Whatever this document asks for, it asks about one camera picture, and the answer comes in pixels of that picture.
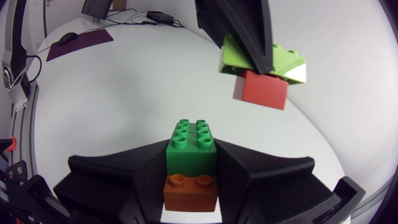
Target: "purple mouse pad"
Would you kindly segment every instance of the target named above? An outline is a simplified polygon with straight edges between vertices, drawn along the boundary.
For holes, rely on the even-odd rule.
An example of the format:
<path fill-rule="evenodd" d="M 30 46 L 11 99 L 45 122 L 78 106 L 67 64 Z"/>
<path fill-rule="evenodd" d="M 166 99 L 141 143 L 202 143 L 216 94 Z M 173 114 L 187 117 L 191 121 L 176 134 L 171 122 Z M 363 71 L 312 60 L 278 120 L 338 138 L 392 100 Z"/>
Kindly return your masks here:
<path fill-rule="evenodd" d="M 57 57 L 60 57 L 62 55 L 69 54 L 70 52 L 74 52 L 76 50 L 80 50 L 86 47 L 91 47 L 97 44 L 102 44 L 110 41 L 113 41 L 113 38 L 110 36 L 108 31 L 104 29 L 99 29 L 84 34 L 79 34 L 78 38 L 67 44 L 58 45 L 58 42 L 53 43 L 51 45 L 50 52 L 47 55 L 46 62 L 53 60 Z"/>

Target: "white table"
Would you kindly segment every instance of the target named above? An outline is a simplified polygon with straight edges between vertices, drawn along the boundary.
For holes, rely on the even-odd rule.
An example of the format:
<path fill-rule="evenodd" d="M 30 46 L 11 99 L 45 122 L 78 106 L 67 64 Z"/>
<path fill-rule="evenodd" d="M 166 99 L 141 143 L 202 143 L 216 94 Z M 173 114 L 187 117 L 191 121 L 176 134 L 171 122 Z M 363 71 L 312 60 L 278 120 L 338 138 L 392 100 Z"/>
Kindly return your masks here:
<path fill-rule="evenodd" d="M 96 27 L 76 19 L 67 32 Z M 37 171 L 52 189 L 72 155 L 101 156 L 168 139 L 181 118 L 205 119 L 214 137 L 282 157 L 315 159 L 313 173 L 333 190 L 344 176 L 332 148 L 289 101 L 276 110 L 233 99 L 236 76 L 218 73 L 220 50 L 186 29 L 113 26 L 114 41 L 45 62 L 35 117 Z M 33 63 L 29 78 L 37 72 Z M 220 222 L 215 213 L 165 212 L 163 222 Z"/>

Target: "light green lego brick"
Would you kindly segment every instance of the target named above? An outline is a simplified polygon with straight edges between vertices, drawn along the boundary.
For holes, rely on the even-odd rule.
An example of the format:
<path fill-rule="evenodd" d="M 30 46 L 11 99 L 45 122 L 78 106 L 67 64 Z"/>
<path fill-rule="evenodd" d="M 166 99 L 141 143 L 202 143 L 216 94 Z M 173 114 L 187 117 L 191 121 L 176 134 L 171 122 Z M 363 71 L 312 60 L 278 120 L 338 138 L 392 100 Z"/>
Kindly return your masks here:
<path fill-rule="evenodd" d="M 305 64 L 305 59 L 298 56 L 294 50 L 285 51 L 282 48 L 274 44 L 272 48 L 273 54 L 273 66 L 274 70 L 269 72 L 270 74 L 286 78 L 289 84 L 303 83 L 305 82 L 305 73 L 298 76 L 290 76 L 289 71 Z"/>
<path fill-rule="evenodd" d="M 181 119 L 166 148 L 167 175 L 215 176 L 216 163 L 217 150 L 206 121 Z"/>
<path fill-rule="evenodd" d="M 287 52 L 279 45 L 273 45 L 272 54 L 274 70 L 270 74 L 280 76 L 289 84 L 306 82 L 305 59 L 298 56 L 296 51 Z M 247 69 L 252 70 L 254 67 L 232 35 L 227 35 L 221 48 L 219 72 L 239 75 Z"/>
<path fill-rule="evenodd" d="M 231 72 L 233 75 L 237 75 L 244 70 L 253 69 L 251 62 L 232 35 L 227 35 L 224 38 L 220 62 L 220 72 L 222 73 Z"/>

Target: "cable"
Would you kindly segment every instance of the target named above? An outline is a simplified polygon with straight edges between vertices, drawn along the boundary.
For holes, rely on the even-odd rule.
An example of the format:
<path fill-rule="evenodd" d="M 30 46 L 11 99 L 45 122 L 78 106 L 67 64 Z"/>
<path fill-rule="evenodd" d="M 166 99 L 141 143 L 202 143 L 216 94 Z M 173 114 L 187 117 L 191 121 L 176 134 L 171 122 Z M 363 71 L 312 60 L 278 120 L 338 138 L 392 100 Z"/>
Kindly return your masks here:
<path fill-rule="evenodd" d="M 178 19 L 174 19 L 173 22 L 174 22 L 175 24 L 178 24 L 178 26 L 174 26 L 174 24 L 172 24 L 171 26 L 180 27 L 180 28 L 185 28 L 185 26 L 183 26 L 183 25 L 181 24 L 181 22 L 180 22 Z"/>
<path fill-rule="evenodd" d="M 37 52 L 35 55 L 38 55 L 39 53 L 42 53 L 43 51 L 45 51 L 45 50 L 49 49 L 50 47 L 46 47 L 46 48 L 44 48 L 43 50 L 41 50 L 41 51 Z"/>
<path fill-rule="evenodd" d="M 109 15 L 108 17 L 113 16 L 113 15 L 116 15 L 116 14 L 119 14 L 119 13 L 121 13 L 121 12 L 128 11 L 128 10 L 134 10 L 134 11 L 136 12 L 136 13 L 134 13 L 134 15 L 132 15 L 128 20 L 126 20 L 126 21 L 124 21 L 124 22 L 117 22 L 117 21 L 114 21 L 114 20 L 111 20 L 111 19 L 107 19 L 108 21 L 113 22 L 114 24 L 107 24 L 107 25 L 104 25 L 104 26 L 99 27 L 99 28 L 88 29 L 88 30 L 86 30 L 86 31 L 84 31 L 84 32 L 82 32 L 82 33 L 80 33 L 80 34 L 85 34 L 85 33 L 89 32 L 89 31 L 92 31 L 92 30 L 104 29 L 104 28 L 111 27 L 111 26 L 116 26 L 116 25 L 154 25 L 154 26 L 169 25 L 169 26 L 172 26 L 172 27 L 185 28 L 185 26 L 183 26 L 183 25 L 181 24 L 181 22 L 180 22 L 178 19 L 174 19 L 174 20 L 173 20 L 173 23 L 158 23 L 158 22 L 149 22 L 149 21 L 144 21 L 144 22 L 141 22 L 141 23 L 133 22 L 133 20 L 134 20 L 135 18 L 138 18 L 138 17 L 145 17 L 145 16 L 138 16 L 139 14 L 146 13 L 146 12 L 137 12 L 137 10 L 135 10 L 135 9 L 133 9 L 133 8 L 131 8 L 131 9 L 126 9 L 126 10 L 123 10 L 123 11 L 120 11 L 120 12 L 117 12 L 117 13 L 114 13 L 114 14 L 111 14 L 111 15 Z M 36 55 L 38 55 L 39 53 L 43 52 L 44 50 L 49 49 L 50 47 L 44 48 L 43 50 L 37 52 Z"/>
<path fill-rule="evenodd" d="M 37 58 L 39 60 L 39 62 L 40 62 L 39 71 L 37 72 L 36 77 L 34 79 L 32 79 L 31 81 L 29 81 L 29 84 L 31 84 L 32 82 L 34 82 L 37 79 L 37 77 L 39 77 L 40 72 L 42 71 L 42 59 L 39 56 L 37 56 L 37 55 L 26 55 L 26 57 Z"/>
<path fill-rule="evenodd" d="M 114 16 L 114 15 L 116 15 L 116 14 L 119 14 L 119 13 L 122 13 L 122 12 L 126 12 L 126 11 L 128 11 L 128 10 L 134 10 L 135 12 L 137 12 L 137 10 L 135 10 L 135 9 L 133 9 L 133 8 L 130 8 L 130 9 L 125 9 L 125 10 L 123 10 L 123 11 L 120 11 L 120 12 L 117 12 L 117 13 L 114 13 L 114 14 L 111 14 L 111 15 L 108 15 L 107 17 L 111 17 L 111 16 Z"/>

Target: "monitor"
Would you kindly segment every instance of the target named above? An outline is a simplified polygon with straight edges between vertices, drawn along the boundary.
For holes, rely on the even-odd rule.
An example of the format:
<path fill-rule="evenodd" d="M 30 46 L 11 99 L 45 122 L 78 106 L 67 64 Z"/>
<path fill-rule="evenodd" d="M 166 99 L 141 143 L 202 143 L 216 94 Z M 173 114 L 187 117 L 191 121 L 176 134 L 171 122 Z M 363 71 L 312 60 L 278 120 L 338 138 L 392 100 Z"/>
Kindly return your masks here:
<path fill-rule="evenodd" d="M 112 0 L 86 0 L 81 13 L 95 18 L 106 19 L 111 4 Z"/>

